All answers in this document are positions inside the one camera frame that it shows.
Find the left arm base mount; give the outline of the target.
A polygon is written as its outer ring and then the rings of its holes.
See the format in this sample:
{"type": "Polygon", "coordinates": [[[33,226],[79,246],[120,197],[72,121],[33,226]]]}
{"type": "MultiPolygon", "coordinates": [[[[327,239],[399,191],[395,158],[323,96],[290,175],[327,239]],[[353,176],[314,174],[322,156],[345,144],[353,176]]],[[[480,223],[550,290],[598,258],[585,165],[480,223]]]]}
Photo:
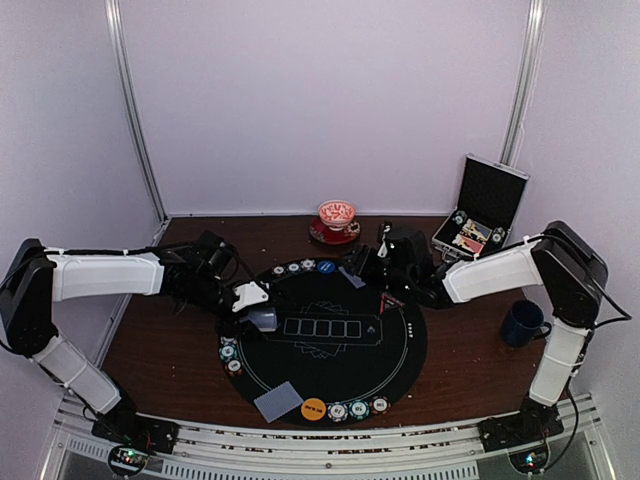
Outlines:
{"type": "Polygon", "coordinates": [[[107,413],[99,413],[89,404],[83,416],[93,422],[93,436],[115,442],[107,454],[107,466],[117,478],[130,479],[140,474],[152,456],[171,454],[179,433],[176,422],[142,416],[131,397],[121,399],[107,413]]]}

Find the card dealt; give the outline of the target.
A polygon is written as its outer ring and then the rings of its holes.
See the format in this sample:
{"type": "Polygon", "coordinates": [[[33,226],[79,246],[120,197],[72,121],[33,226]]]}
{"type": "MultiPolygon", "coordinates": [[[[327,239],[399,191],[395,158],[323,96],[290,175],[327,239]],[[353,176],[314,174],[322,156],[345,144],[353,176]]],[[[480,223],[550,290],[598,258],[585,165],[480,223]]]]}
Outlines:
{"type": "Polygon", "coordinates": [[[303,399],[287,381],[253,400],[255,407],[267,423],[272,423],[299,407],[303,399]]]}

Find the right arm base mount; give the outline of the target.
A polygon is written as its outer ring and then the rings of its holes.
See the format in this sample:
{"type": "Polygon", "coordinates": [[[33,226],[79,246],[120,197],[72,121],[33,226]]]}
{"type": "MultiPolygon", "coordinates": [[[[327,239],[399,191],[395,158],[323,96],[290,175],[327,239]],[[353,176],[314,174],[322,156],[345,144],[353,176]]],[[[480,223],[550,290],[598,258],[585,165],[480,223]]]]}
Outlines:
{"type": "Polygon", "coordinates": [[[556,406],[545,406],[526,397],[520,409],[502,417],[490,417],[478,424],[486,453],[513,449],[511,466],[522,474],[541,474],[550,461],[549,437],[564,431],[556,406]]]}

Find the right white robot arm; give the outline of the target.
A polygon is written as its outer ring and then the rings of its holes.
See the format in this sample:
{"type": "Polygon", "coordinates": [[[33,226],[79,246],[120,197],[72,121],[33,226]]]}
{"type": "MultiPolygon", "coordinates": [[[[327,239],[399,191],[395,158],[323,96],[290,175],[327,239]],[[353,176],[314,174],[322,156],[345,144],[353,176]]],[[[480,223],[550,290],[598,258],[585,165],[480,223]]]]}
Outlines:
{"type": "Polygon", "coordinates": [[[567,223],[487,255],[434,264],[421,232],[381,227],[377,247],[358,245],[343,259],[346,272],[365,284],[430,309],[444,309],[511,290],[544,290],[544,305],[517,301],[509,314],[530,319],[545,350],[529,388],[533,403],[513,419],[519,440],[535,440],[551,424],[547,407],[560,399],[580,368],[606,296],[609,272],[601,256],[567,223]]]}

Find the green chip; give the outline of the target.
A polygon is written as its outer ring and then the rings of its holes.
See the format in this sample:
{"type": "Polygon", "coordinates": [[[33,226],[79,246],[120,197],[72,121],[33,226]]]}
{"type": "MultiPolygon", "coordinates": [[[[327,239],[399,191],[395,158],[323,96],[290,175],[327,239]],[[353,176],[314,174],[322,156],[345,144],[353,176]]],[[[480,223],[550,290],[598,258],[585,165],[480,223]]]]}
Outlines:
{"type": "Polygon", "coordinates": [[[369,403],[364,400],[355,400],[348,406],[349,415],[356,420],[364,420],[370,414],[369,403]]]}
{"type": "Polygon", "coordinates": [[[219,357],[224,363],[238,358],[238,350],[233,343],[224,344],[219,348],[219,357]]]}
{"type": "Polygon", "coordinates": [[[292,262],[287,265],[287,271],[291,274],[300,273],[302,270],[301,264],[297,262],[292,262]]]}

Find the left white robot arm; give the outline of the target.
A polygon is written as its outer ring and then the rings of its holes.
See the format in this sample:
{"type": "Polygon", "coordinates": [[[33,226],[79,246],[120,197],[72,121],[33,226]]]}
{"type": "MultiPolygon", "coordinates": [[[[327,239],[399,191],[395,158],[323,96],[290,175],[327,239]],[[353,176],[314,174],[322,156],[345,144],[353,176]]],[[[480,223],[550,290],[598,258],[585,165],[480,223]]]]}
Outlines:
{"type": "Polygon", "coordinates": [[[254,275],[225,278],[229,265],[247,267],[234,246],[209,231],[193,242],[132,250],[63,249],[26,239],[1,282],[8,350],[60,381],[105,416],[106,429],[121,443],[133,444],[143,436],[142,419],[122,388],[77,346],[87,328],[73,334],[71,327],[83,317],[98,326],[99,314],[121,297],[165,296],[213,314],[230,335],[248,309],[267,305],[272,294],[254,275]]]}

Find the triangular all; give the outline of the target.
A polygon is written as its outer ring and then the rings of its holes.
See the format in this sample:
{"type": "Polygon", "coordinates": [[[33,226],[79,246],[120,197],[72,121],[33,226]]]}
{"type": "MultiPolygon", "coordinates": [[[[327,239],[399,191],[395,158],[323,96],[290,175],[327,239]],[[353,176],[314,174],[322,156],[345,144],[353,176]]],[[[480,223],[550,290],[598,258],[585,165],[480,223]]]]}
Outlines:
{"type": "Polygon", "coordinates": [[[405,303],[389,294],[388,292],[383,292],[380,298],[380,314],[383,315],[387,312],[403,309],[405,303]]]}

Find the blue small blind button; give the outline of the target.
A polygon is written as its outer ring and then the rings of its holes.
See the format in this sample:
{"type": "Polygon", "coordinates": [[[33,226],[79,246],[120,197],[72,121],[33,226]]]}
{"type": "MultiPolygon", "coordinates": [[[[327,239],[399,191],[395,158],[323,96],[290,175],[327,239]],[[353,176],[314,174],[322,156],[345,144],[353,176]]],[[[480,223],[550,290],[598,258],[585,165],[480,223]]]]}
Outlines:
{"type": "Polygon", "coordinates": [[[333,261],[322,260],[318,262],[317,270],[322,274],[331,274],[336,270],[336,265],[333,261]]]}

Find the grey card deck box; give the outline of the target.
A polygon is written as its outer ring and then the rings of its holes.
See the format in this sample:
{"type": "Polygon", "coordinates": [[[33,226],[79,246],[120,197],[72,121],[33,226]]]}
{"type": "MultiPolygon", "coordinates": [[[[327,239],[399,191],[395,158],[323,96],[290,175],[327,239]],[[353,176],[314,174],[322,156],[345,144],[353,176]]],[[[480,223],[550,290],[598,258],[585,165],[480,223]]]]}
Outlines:
{"type": "Polygon", "coordinates": [[[277,311],[271,306],[251,309],[246,318],[263,333],[274,332],[279,326],[277,311]]]}

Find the orange chip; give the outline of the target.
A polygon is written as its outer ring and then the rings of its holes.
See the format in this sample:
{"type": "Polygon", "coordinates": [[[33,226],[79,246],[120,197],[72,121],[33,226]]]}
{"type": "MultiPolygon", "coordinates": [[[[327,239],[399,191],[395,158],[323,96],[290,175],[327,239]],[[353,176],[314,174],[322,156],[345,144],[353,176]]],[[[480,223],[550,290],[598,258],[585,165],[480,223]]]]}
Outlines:
{"type": "Polygon", "coordinates": [[[370,402],[370,411],[374,415],[386,414],[391,408],[391,402],[386,396],[375,396],[370,402]]]}
{"type": "Polygon", "coordinates": [[[282,266],[282,265],[277,265],[277,266],[274,266],[274,267],[272,268],[271,273],[272,273],[275,277],[280,277],[280,276],[282,276],[282,275],[284,275],[284,274],[286,273],[286,269],[285,269],[285,267],[284,267],[284,266],[282,266]]]}
{"type": "Polygon", "coordinates": [[[243,373],[243,365],[239,359],[231,359],[225,364],[225,371],[230,377],[239,376],[243,373]]]}

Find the orange big blind button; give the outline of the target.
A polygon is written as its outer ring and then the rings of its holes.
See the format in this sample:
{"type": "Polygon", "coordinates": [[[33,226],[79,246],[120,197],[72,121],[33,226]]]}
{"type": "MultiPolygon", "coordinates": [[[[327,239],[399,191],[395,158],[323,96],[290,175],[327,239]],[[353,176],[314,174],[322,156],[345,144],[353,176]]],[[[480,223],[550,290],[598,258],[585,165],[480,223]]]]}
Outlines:
{"type": "Polygon", "coordinates": [[[310,422],[316,422],[323,419],[327,412],[325,402],[316,397],[310,397],[303,401],[300,407],[302,417],[310,422]]]}

